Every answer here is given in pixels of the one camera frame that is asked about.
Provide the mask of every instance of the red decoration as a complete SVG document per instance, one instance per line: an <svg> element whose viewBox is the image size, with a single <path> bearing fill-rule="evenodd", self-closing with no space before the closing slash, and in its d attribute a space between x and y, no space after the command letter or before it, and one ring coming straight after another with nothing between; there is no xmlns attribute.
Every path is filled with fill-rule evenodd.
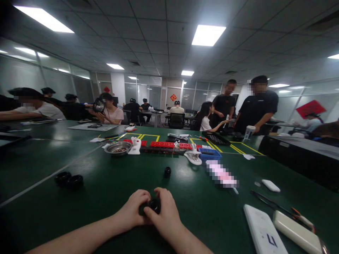
<svg viewBox="0 0 339 254"><path fill-rule="evenodd" d="M170 98L171 98L172 101L175 101L177 99L175 94L173 94Z"/></svg>
<svg viewBox="0 0 339 254"><path fill-rule="evenodd" d="M302 105L301 107L297 108L296 111L299 113L299 115L303 118L306 119L306 115L310 113L317 113L321 114L326 111L325 108L320 105L319 102L316 100L313 100L309 103L306 103L305 105Z"/></svg>
<svg viewBox="0 0 339 254"><path fill-rule="evenodd" d="M103 90L107 93L110 91L110 89L108 87L105 87Z"/></svg>

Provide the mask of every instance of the young woman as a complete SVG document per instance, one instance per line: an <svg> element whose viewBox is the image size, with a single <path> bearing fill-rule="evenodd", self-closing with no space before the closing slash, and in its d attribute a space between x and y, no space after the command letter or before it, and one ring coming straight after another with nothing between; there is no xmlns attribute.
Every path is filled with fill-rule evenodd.
<svg viewBox="0 0 339 254"><path fill-rule="evenodd" d="M208 117L211 113L213 113L213 111L214 111L214 107L213 107L212 102L204 102L201 105L201 110L197 114L197 117L196 117L197 120L195 122L195 127L194 127L196 131L216 132L222 125L228 122L228 120L224 120L212 129L211 126L209 125Z"/></svg>
<svg viewBox="0 0 339 254"><path fill-rule="evenodd" d="M53 119L66 119L58 107L32 88L19 87L8 92L14 95L14 99L18 100L22 107L0 112L0 121L22 120L44 116Z"/></svg>
<svg viewBox="0 0 339 254"><path fill-rule="evenodd" d="M124 112L113 105L113 96L109 93L102 93L100 96L105 104L104 114L94 112L92 109L89 112L96 116L102 123L121 124L121 121L124 119Z"/></svg>

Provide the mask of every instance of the blue plastic container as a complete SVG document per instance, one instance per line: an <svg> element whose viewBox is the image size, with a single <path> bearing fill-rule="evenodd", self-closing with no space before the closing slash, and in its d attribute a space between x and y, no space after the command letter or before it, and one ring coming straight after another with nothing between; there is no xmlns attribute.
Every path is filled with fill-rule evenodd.
<svg viewBox="0 0 339 254"><path fill-rule="evenodd" d="M207 149L207 148L198 148L199 152L209 152L209 153L213 153L213 155L205 155L205 154L199 154L199 157L202 161L219 161L220 158L222 157L221 154L214 149Z"/></svg>

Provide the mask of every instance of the metal bowl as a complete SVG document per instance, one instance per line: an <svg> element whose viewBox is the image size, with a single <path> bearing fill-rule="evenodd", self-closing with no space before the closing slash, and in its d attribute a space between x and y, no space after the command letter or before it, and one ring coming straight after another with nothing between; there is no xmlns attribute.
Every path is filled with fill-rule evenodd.
<svg viewBox="0 0 339 254"><path fill-rule="evenodd" d="M111 145L107 146L105 148L105 152L110 153L111 156L119 157L119 156L123 156L123 155L128 154L131 147L132 147L131 143L122 141L122 142L118 142L118 143L111 144ZM121 149L121 148L126 148L126 150L123 151L123 152L114 152L114 151Z"/></svg>

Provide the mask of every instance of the green workbench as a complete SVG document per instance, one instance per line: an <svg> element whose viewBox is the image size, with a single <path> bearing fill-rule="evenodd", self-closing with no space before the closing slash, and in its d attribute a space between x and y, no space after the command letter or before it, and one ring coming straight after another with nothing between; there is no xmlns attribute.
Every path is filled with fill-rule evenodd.
<svg viewBox="0 0 339 254"><path fill-rule="evenodd" d="M6 166L5 172L3 167L0 170L3 200L63 167L73 175L83 175L85 183L82 189L70 192L58 188L51 177L1 207L6 231L16 252L22 253L110 216L137 189L146 189L152 194L155 187L171 191L183 224L214 253L255 253L243 206L249 204L270 216L273 210L253 196L251 189L287 209L295 207L315 224L317 234L331 253L339 251L336 237L338 194L256 152L259 137L253 137L245 145L233 143L235 148L218 147L223 152L221 163L239 180L239 195L236 195L232 189L216 186L207 175L206 166L194 166L184 156L143 153L112 158L98 144L88 142L99 134L118 134L123 126L108 132L67 129L77 124L62 121L29 126L33 128L30 132L33 139L10 148L1 158L2 165ZM124 139L142 137L148 145L157 139L165 141L167 133L201 135L200 132L152 127L137 127L133 133ZM255 159L248 161L241 152L253 154ZM172 168L170 179L163 177L167 166ZM254 184L262 179L273 181L281 193ZM280 237L289 253L305 253L284 235ZM153 226L134 228L97 250L97 253L112 252L174 253Z"/></svg>

